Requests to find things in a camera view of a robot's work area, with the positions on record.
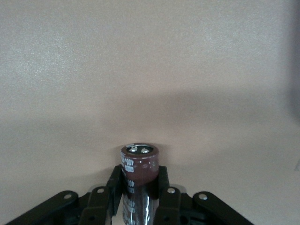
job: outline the brown capacitor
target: brown capacitor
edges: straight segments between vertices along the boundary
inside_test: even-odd
[[[121,149],[121,160],[124,223],[152,225],[158,206],[158,149],[150,144],[130,144]]]

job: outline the metal screw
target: metal screw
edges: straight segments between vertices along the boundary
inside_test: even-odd
[[[207,200],[207,196],[205,194],[199,194],[199,198],[201,200]]]
[[[174,194],[175,192],[176,192],[176,191],[175,191],[174,188],[172,188],[172,187],[168,188],[168,193]]]
[[[71,194],[67,194],[67,195],[64,196],[64,199],[69,199],[70,197],[72,197],[72,195]]]
[[[97,190],[97,193],[103,193],[104,192],[104,188],[99,188],[98,190]]]

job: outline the electrolytic capacitor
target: electrolytic capacitor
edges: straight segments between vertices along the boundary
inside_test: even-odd
[[[158,206],[158,149],[136,143],[121,149],[125,181],[123,221],[126,225],[152,225]]]

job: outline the screw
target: screw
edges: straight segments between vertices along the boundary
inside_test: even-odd
[[[72,195],[71,194],[67,194],[67,195],[64,196],[64,199],[69,199],[70,197],[72,197]]]
[[[97,193],[103,193],[104,192],[104,188],[99,188],[98,190],[97,190]]]
[[[207,196],[205,194],[199,194],[199,198],[201,200],[207,200]]]
[[[172,187],[168,188],[168,193],[174,194],[175,192],[176,192],[176,191],[175,191],[174,188],[172,188]]]

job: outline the black plastic bracket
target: black plastic bracket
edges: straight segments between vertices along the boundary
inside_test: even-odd
[[[17,217],[7,225],[110,225],[124,190],[121,165],[107,184],[82,197],[63,191]],[[159,207],[153,225],[253,225],[210,192],[193,198],[171,187],[167,168],[159,167]]]

